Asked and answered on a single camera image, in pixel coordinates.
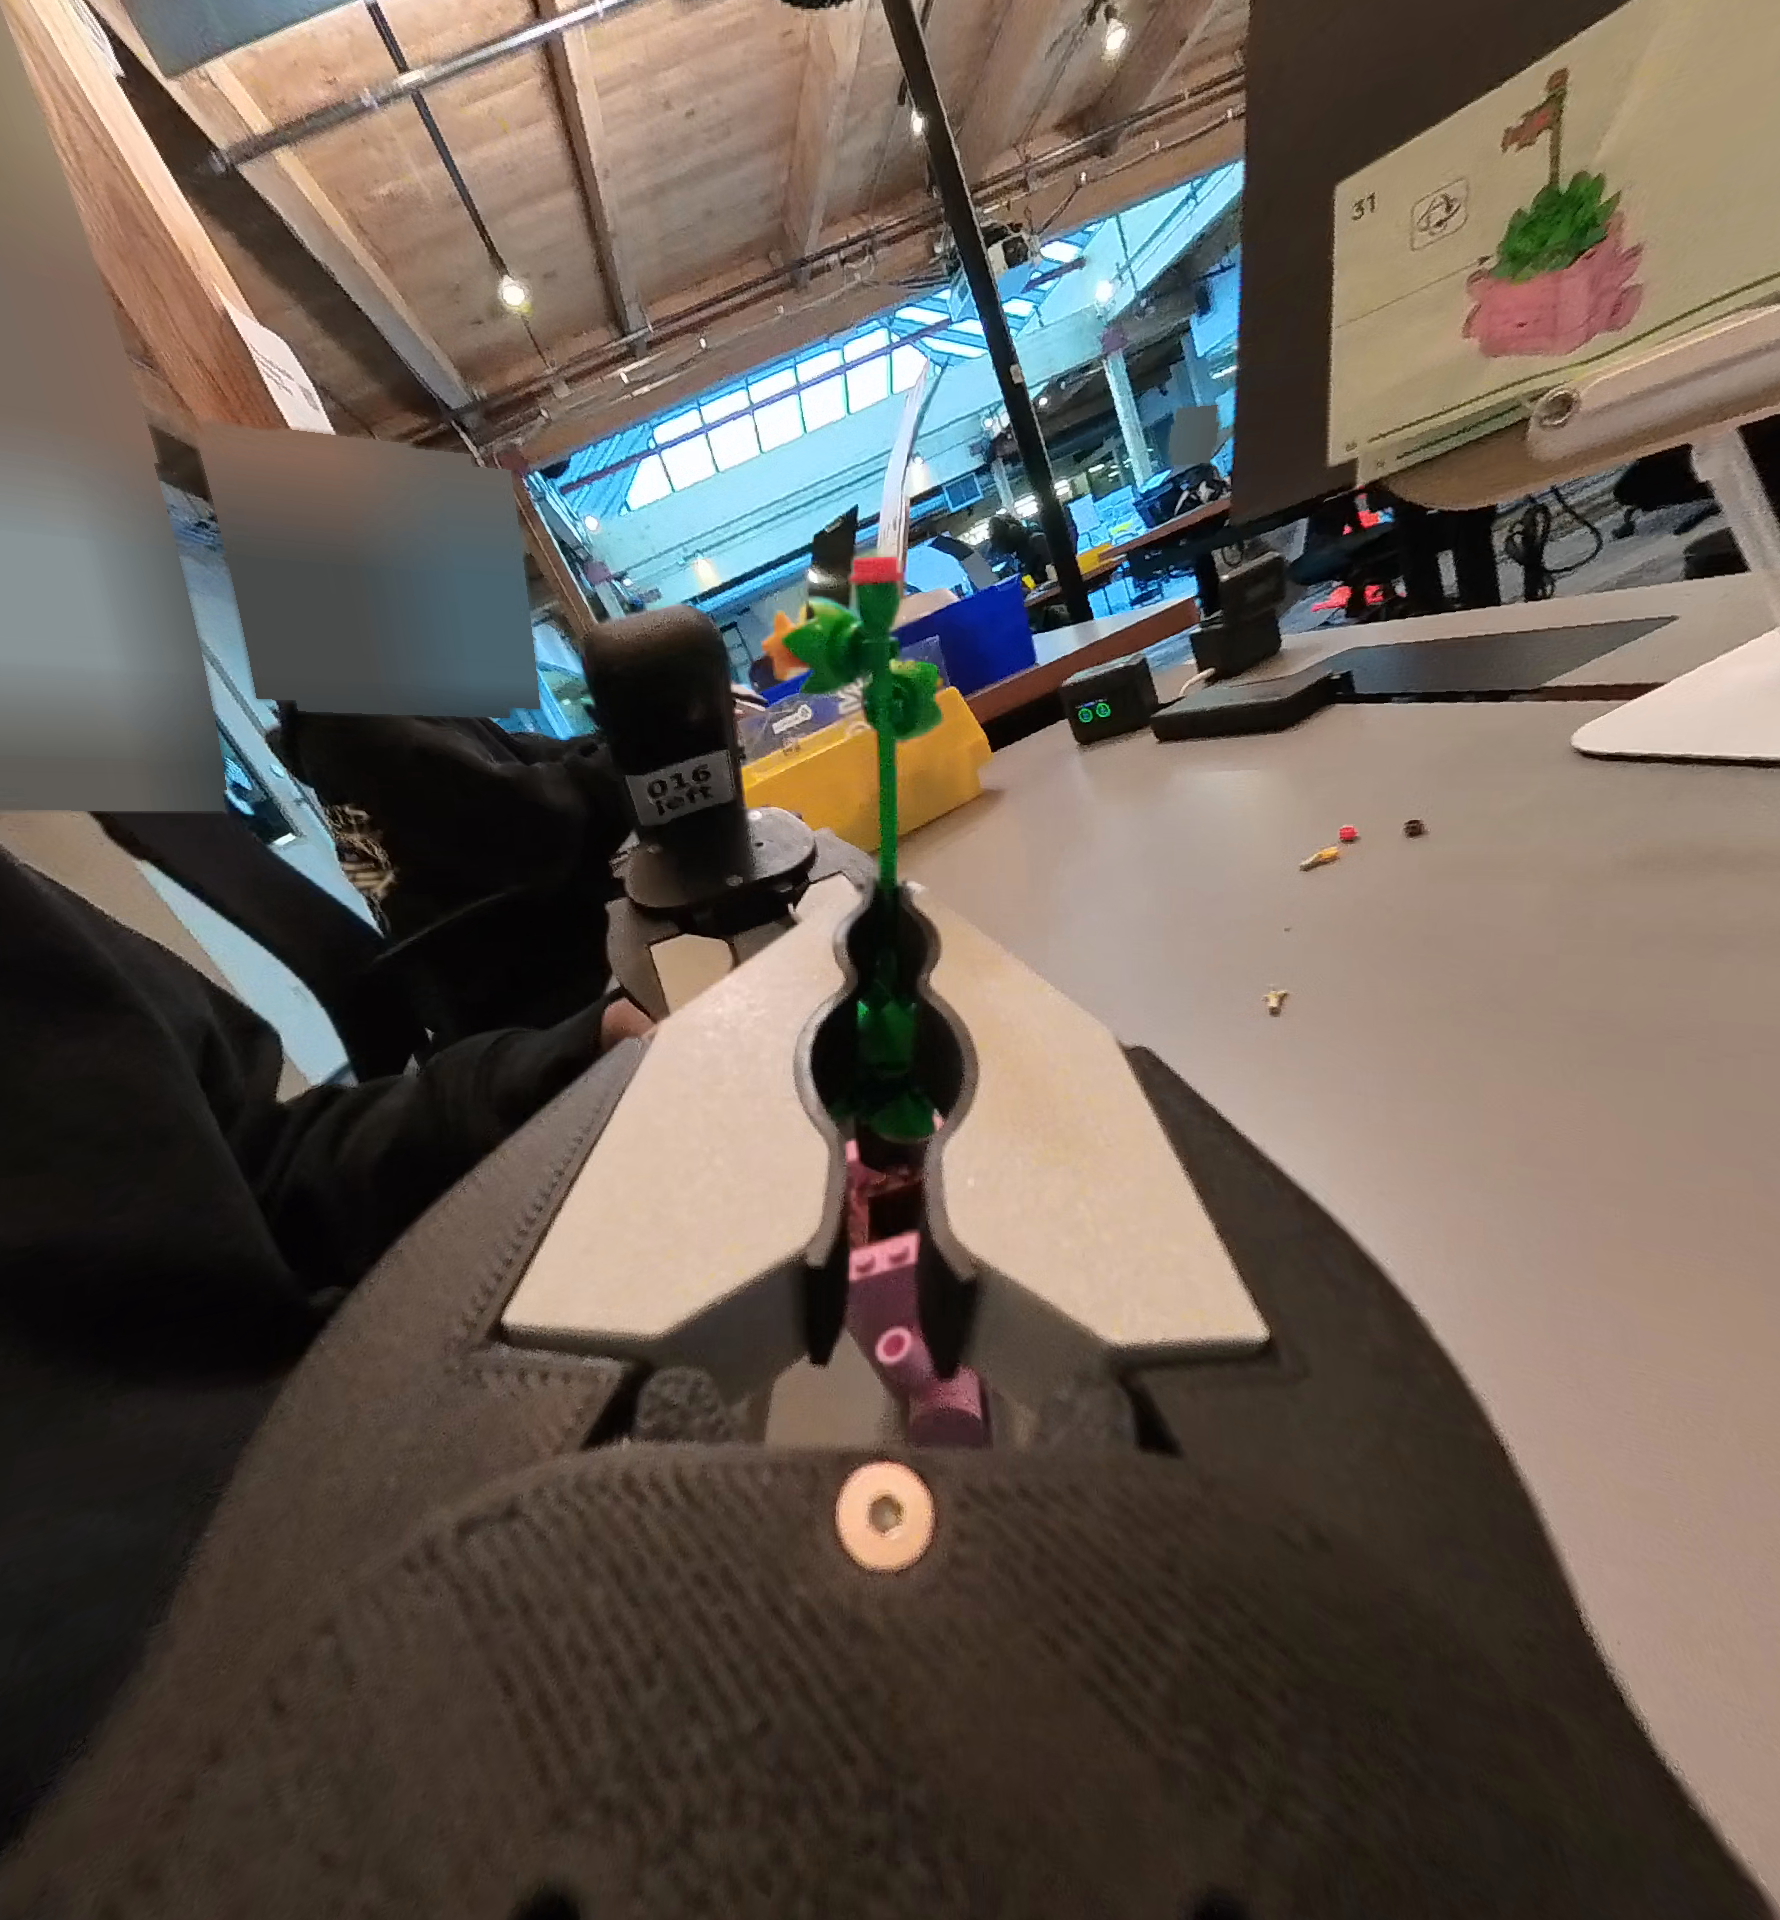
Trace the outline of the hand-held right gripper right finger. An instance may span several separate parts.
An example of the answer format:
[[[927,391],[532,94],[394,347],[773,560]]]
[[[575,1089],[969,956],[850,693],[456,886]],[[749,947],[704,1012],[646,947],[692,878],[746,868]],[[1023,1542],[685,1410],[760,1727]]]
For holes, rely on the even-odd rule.
[[[1116,1035],[924,886],[923,1008],[962,1068],[924,1154],[921,1326],[1019,1404],[1270,1336]]]

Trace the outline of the green toy brick plant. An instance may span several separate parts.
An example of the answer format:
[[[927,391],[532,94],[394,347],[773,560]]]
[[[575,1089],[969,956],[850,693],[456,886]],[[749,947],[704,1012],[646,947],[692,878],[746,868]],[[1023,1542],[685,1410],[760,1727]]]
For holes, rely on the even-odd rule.
[[[876,742],[878,871],[858,925],[850,1061],[835,1113],[858,1145],[895,1152],[923,1148],[935,1128],[935,1102],[918,1080],[916,973],[902,954],[899,751],[941,723],[937,667],[905,661],[896,644],[901,607],[901,560],[865,557],[852,564],[844,603],[815,598],[782,629],[782,649],[805,669],[805,691],[858,689]]]

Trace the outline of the pink toy brick pot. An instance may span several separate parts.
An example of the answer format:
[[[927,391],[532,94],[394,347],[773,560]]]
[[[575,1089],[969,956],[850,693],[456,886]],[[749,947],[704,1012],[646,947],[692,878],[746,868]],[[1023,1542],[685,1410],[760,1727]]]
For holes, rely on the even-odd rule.
[[[887,1394],[912,1446],[983,1451],[991,1417],[977,1373],[944,1378],[918,1315],[923,1179],[914,1167],[867,1166],[846,1142],[846,1330]]]

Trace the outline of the clear plastic bag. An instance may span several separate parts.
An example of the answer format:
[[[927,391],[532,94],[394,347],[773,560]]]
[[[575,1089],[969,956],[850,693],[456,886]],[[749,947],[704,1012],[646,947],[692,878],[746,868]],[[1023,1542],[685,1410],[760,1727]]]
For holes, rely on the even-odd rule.
[[[902,725],[892,739],[902,745],[933,733],[941,721],[944,691],[951,679],[941,661],[918,654],[902,657],[895,673],[908,683],[924,682],[923,695],[902,693]],[[852,733],[878,726],[878,700],[873,687],[879,678],[861,676],[835,689],[810,689],[805,678],[784,685],[759,689],[733,683],[733,713],[738,729],[738,748],[744,759],[754,761],[769,754],[794,751],[830,729]]]

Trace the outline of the yellow plastic bin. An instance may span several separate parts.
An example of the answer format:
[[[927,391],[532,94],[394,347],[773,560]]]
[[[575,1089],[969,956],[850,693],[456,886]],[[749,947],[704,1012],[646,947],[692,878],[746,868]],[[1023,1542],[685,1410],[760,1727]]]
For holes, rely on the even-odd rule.
[[[954,685],[935,693],[939,723],[899,742],[899,825],[902,835],[968,806],[983,795],[993,748]],[[860,852],[878,852],[878,745],[860,713],[798,737],[742,769],[746,804],[798,816]]]

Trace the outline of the blue storage bin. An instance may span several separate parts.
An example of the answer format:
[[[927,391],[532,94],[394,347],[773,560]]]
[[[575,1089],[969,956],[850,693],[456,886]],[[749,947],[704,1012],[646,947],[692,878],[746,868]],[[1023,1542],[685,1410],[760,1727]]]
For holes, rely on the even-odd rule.
[[[935,666],[944,683],[965,700],[1040,666],[1019,580],[918,612],[896,629],[896,637],[905,658]]]

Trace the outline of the curved cardboard sheet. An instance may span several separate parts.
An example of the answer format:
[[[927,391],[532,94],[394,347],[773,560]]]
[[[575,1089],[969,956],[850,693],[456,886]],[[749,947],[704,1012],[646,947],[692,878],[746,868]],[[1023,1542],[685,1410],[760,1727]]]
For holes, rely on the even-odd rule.
[[[911,468],[916,465],[916,438],[931,391],[931,364],[923,356],[918,356],[918,361],[916,377],[902,393],[902,408],[899,412],[896,433],[889,441],[878,497],[876,558],[892,560],[899,569],[902,569],[907,557],[908,506],[912,493]]]

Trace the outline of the black charging case green lights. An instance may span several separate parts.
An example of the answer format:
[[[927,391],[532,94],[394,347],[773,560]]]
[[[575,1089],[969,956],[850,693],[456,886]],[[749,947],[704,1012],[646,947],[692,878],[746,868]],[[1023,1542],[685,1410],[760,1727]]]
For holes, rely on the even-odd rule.
[[[1142,652],[1072,673],[1059,687],[1059,701],[1081,749],[1142,733],[1163,708],[1153,666]]]

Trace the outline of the wooden desk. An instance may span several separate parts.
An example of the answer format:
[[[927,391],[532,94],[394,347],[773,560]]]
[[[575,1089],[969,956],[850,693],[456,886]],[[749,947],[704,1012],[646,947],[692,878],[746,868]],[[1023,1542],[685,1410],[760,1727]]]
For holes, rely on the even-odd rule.
[[[1114,612],[1031,635],[1031,666],[968,695],[969,715],[985,733],[995,733],[1008,715],[1044,700],[1057,701],[1059,687],[1072,676],[1142,652],[1187,632],[1198,619],[1196,596],[1180,596],[1142,609]]]

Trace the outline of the black pole stand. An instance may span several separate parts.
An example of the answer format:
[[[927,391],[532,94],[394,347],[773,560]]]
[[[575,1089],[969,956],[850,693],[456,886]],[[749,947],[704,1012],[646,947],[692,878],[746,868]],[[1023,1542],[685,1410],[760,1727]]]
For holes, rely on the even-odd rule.
[[[810,17],[813,31],[810,69],[800,88],[798,131],[792,139],[784,191],[786,261],[792,269],[805,269],[816,254],[815,241],[825,226],[830,195],[825,182],[826,165],[843,149],[864,31],[871,12],[878,11],[899,56],[907,104],[923,121],[921,142],[927,155],[931,200],[944,218],[957,271],[965,281],[993,361],[1002,414],[1038,504],[1047,563],[1046,579],[1040,580],[1040,589],[1050,596],[1046,607],[1059,609],[1065,625],[1088,619],[1094,602],[1077,560],[1066,513],[1052,490],[1047,446],[1001,305],[998,271],[991,253],[993,238],[985,231],[987,221],[975,200],[963,151],[935,79],[924,19],[918,7],[908,3],[878,7],[798,3],[795,11]]]

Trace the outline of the paper notice sheet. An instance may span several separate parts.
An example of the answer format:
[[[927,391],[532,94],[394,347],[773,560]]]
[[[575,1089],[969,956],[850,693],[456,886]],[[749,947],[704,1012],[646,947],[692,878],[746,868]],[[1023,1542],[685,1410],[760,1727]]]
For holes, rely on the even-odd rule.
[[[327,403],[307,372],[301,369],[295,352],[278,332],[256,322],[238,307],[226,302],[223,312],[243,339],[284,425],[292,432],[333,438],[335,425],[328,419]]]

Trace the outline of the black power bank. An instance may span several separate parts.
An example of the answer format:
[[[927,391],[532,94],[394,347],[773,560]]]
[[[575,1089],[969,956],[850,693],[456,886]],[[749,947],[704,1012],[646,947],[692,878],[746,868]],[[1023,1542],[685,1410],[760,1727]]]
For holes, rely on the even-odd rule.
[[[1159,708],[1148,731],[1165,742],[1287,733],[1355,693],[1352,673],[1322,667],[1274,682],[1207,682]]]

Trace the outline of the person's black jacket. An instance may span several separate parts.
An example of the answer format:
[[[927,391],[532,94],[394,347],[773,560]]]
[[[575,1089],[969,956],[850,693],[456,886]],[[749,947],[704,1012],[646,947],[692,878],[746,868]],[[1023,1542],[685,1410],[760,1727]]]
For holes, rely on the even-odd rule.
[[[0,1853],[375,1258],[361,1108],[281,1100],[259,1017],[0,846]]]

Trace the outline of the white book stand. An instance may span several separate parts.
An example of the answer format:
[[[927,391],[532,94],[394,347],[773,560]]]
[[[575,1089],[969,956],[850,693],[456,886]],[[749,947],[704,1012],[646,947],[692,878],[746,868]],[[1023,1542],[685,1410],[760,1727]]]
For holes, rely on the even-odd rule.
[[[1573,748],[1611,761],[1780,763],[1780,520],[1743,441],[1745,427],[1778,414],[1780,300],[1608,372],[1571,372],[1515,403],[1498,433],[1380,481],[1461,512],[1687,447],[1736,538],[1764,632],[1583,726]]]

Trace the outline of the toy brick instruction booklet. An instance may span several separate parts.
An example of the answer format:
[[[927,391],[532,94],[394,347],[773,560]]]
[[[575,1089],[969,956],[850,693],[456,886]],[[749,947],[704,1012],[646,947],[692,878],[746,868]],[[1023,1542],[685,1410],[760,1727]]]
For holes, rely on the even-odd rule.
[[[1334,185],[1329,457],[1383,477],[1780,300],[1780,3],[1635,3]]]

